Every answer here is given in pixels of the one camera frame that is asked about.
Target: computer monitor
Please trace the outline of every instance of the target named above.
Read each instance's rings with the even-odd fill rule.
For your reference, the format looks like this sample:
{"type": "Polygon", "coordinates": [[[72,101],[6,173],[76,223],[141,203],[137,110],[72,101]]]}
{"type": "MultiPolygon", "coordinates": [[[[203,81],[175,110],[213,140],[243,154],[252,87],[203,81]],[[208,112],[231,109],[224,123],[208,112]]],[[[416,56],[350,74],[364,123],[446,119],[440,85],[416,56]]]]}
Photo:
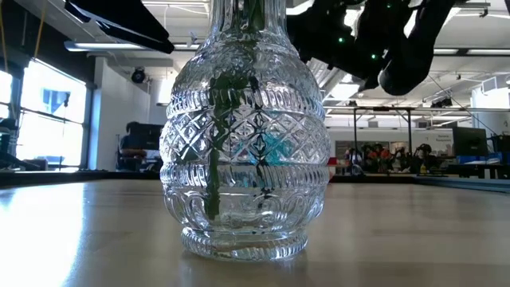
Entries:
{"type": "Polygon", "coordinates": [[[137,124],[131,130],[131,136],[135,136],[142,141],[142,149],[157,151],[159,150],[159,137],[163,127],[158,124],[137,124]]]}
{"type": "Polygon", "coordinates": [[[488,156],[487,135],[483,128],[453,128],[456,156],[488,156]]]}

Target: black cable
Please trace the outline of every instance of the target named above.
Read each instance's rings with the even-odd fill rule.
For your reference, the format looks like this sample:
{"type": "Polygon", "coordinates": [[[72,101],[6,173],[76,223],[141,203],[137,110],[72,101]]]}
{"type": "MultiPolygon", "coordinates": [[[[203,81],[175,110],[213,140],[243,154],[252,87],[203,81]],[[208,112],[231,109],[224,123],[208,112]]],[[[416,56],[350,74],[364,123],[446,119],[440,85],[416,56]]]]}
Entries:
{"type": "MultiPolygon", "coordinates": [[[[443,91],[443,93],[446,93],[446,94],[447,94],[446,90],[444,90],[444,89],[441,87],[441,85],[440,85],[440,84],[438,84],[438,83],[436,82],[436,80],[434,80],[434,78],[432,78],[430,75],[429,75],[429,78],[430,78],[430,79],[431,79],[431,80],[432,80],[432,81],[433,81],[433,82],[434,82],[434,83],[435,83],[435,84],[436,84],[436,85],[437,85],[437,86],[441,89],[441,91],[443,91]]],[[[463,108],[463,109],[464,109],[464,110],[465,110],[465,111],[466,111],[466,112],[467,112],[467,113],[468,113],[468,114],[469,114],[469,115],[470,115],[473,119],[477,120],[480,124],[482,124],[484,127],[486,127],[486,128],[487,128],[487,129],[488,129],[488,130],[492,133],[492,134],[494,134],[494,135],[496,135],[496,136],[497,136],[497,132],[494,132],[491,128],[489,128],[489,127],[488,127],[486,124],[484,124],[484,122],[482,122],[481,120],[478,120],[478,118],[477,118],[475,115],[473,115],[470,111],[468,111],[468,110],[467,110],[467,108],[465,108],[464,106],[462,106],[462,104],[460,104],[459,102],[457,102],[457,101],[456,101],[456,100],[455,100],[452,96],[450,97],[450,99],[451,99],[452,101],[454,101],[454,102],[455,102],[455,104],[460,105],[460,106],[461,106],[461,108],[463,108]]]]}

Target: ceiling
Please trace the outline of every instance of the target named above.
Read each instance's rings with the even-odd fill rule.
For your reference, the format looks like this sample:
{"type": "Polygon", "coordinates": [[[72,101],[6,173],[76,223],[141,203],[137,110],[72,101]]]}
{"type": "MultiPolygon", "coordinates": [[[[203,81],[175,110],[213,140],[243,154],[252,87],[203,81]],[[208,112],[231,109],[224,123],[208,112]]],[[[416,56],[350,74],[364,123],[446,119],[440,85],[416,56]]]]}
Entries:
{"type": "MultiPolygon", "coordinates": [[[[44,0],[16,0],[35,15],[41,14],[44,0]]],[[[179,0],[180,7],[153,6],[147,8],[166,26],[174,43],[187,43],[191,34],[203,39],[208,34],[210,4],[207,0],[197,5],[198,1],[179,0]]],[[[288,0],[288,8],[292,8],[305,0],[288,0]]],[[[504,0],[487,0],[491,4],[489,16],[480,18],[477,15],[481,9],[462,9],[442,29],[437,38],[436,47],[481,47],[481,48],[510,48],[510,19],[498,18],[498,15],[508,15],[504,0]]],[[[49,0],[46,21],[54,28],[74,41],[113,41],[102,33],[96,24],[80,24],[64,12],[62,0],[49,0]]],[[[110,57],[112,67],[120,72],[130,73],[135,64],[150,62],[146,71],[152,78],[165,78],[170,74],[179,73],[194,52],[174,52],[166,55],[158,52],[116,52],[105,54],[110,57]]],[[[309,62],[308,66],[316,75],[321,88],[330,92],[342,80],[345,74],[337,69],[328,71],[325,64],[318,61],[309,62]]],[[[366,91],[363,97],[353,98],[358,105],[397,105],[417,106],[422,99],[432,100],[434,95],[442,89],[450,89],[453,97],[463,106],[469,105],[471,89],[480,81],[510,73],[510,57],[436,57],[430,70],[430,77],[406,96],[395,97],[386,94],[382,89],[366,91]]],[[[327,100],[328,106],[339,105],[344,100],[327,100]]]]}

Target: person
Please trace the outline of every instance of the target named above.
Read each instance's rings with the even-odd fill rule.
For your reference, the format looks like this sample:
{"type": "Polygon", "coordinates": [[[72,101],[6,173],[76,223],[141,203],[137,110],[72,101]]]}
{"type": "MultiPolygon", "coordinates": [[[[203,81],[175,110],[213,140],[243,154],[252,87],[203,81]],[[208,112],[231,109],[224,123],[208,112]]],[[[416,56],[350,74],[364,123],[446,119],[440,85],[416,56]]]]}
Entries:
{"type": "Polygon", "coordinates": [[[139,167],[147,153],[142,149],[142,141],[133,135],[133,130],[139,125],[138,122],[131,122],[126,125],[127,135],[120,139],[117,151],[117,171],[139,171],[139,167]]]}

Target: wooden table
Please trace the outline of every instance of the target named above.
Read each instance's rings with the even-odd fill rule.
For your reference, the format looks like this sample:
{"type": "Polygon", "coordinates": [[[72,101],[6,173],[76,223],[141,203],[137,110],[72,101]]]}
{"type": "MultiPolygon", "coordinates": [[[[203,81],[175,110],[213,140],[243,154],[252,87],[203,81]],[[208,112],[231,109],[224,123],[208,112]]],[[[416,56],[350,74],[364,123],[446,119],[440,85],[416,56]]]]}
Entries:
{"type": "Polygon", "coordinates": [[[510,197],[332,184],[305,252],[232,263],[184,252],[157,181],[0,190],[0,286],[510,286],[510,197]]]}

